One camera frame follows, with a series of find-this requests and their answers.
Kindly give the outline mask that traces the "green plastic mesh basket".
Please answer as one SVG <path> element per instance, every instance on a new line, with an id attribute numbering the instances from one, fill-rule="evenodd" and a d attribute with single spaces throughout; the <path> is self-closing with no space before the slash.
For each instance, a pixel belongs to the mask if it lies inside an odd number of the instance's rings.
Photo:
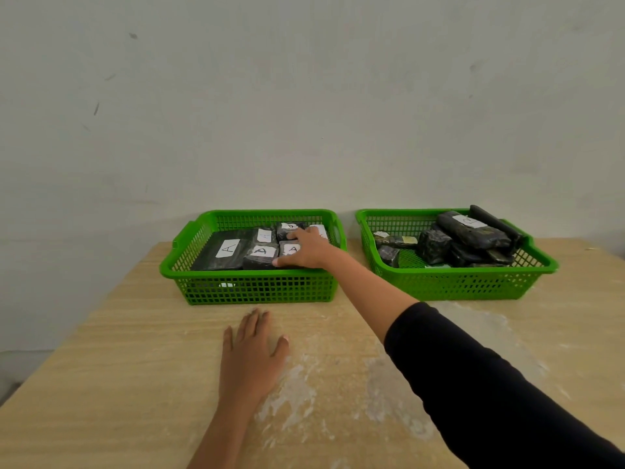
<path id="1" fill-rule="evenodd" d="M 559 263 L 540 250 L 534 239 L 508 220 L 523 236 L 514 262 L 508 267 L 428 267 L 413 251 L 401 251 L 398 267 L 383 263 L 374 244 L 375 231 L 418 236 L 447 209 L 360 209 L 355 219 L 363 252 L 371 270 L 420 301 L 520 299 L 543 275 L 555 273 Z"/>
<path id="2" fill-rule="evenodd" d="M 328 209 L 213 210 L 202 213 L 184 226 L 161 262 L 160 274 L 176 283 L 190 305 L 331 301 L 338 284 L 332 275 L 322 269 L 191 270 L 213 233 L 274 225 L 276 222 L 324 226 L 329 242 L 340 249 L 347 249 L 340 219 Z"/>

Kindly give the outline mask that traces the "person's right forearm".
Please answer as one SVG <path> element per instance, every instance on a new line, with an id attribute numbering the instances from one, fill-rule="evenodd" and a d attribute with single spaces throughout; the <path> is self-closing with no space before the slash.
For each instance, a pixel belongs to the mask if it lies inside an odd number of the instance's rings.
<path id="1" fill-rule="evenodd" d="M 624 452 L 436 308 L 335 247 L 325 247 L 319 264 L 339 281 L 469 469 L 625 469 Z"/>

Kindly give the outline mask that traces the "set of black wrapped packets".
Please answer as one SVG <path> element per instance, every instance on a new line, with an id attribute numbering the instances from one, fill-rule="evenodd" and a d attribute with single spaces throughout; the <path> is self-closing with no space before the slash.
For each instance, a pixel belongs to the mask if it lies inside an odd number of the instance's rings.
<path id="1" fill-rule="evenodd" d="M 276 222 L 274 225 L 218 231 L 211 235 L 191 266 L 192 271 L 269 271 L 279 255 L 279 242 L 304 222 Z"/>

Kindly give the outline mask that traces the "person's left hand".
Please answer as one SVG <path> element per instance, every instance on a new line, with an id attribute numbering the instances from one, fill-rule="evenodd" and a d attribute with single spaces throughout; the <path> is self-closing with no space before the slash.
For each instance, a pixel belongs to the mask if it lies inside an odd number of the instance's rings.
<path id="1" fill-rule="evenodd" d="M 227 356 L 221 356 L 219 372 L 219 401 L 238 398 L 259 400 L 267 397 L 285 367 L 272 354 L 276 348 L 270 346 L 271 314 L 261 311 L 256 335 L 247 338 L 247 317 L 244 315 L 237 329 L 232 329 L 233 349 Z"/>

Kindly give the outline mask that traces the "pile of black wrapped bundles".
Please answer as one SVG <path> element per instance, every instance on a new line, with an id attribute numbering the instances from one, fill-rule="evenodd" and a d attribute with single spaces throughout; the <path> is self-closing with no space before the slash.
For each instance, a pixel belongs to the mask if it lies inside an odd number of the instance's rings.
<path id="1" fill-rule="evenodd" d="M 417 220 L 405 233 L 391 233 L 390 225 L 371 225 L 371 231 L 381 260 L 394 268 L 510 267 L 527 240 L 476 205 Z"/>

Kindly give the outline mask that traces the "person's left forearm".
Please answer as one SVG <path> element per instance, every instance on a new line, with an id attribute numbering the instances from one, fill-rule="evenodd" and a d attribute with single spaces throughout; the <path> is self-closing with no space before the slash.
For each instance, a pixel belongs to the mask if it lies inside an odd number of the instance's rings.
<path id="1" fill-rule="evenodd" d="M 258 405 L 259 400 L 220 400 L 186 469 L 235 469 L 247 427 Z"/>

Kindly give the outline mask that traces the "person's right hand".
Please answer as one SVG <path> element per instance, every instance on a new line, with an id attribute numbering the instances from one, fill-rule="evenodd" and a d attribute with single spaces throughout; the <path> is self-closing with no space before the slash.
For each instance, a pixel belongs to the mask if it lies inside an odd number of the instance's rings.
<path id="1" fill-rule="evenodd" d="M 296 266 L 329 271 L 332 259 L 342 250 L 321 236 L 319 228 L 297 228 L 287 234 L 288 239 L 297 239 L 301 248 L 293 255 Z"/>

